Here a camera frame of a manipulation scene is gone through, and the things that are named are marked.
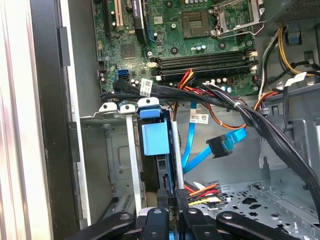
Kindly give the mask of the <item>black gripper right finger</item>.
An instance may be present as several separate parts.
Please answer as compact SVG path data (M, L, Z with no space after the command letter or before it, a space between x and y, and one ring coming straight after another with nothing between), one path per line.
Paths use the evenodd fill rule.
M189 192L176 190L182 235L193 240L295 240L296 237L232 211L223 211L211 222L202 210L188 205Z

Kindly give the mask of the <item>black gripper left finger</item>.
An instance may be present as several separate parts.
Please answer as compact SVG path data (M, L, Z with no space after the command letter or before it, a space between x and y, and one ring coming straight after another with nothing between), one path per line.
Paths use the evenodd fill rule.
M157 191L157 206L141 209L139 216L114 213L90 225L68 240L168 240L169 200L164 189Z

